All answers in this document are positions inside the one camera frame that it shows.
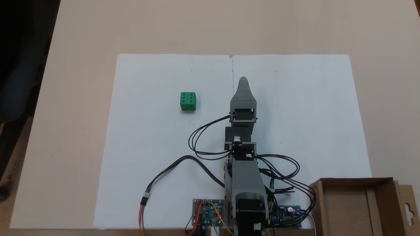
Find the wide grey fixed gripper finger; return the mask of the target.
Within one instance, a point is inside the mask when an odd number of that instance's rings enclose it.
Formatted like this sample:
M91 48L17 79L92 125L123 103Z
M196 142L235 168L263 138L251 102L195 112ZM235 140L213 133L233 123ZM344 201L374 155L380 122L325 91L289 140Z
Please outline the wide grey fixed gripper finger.
M241 77L236 93L231 99L231 109L256 109L257 101L249 86L248 79Z

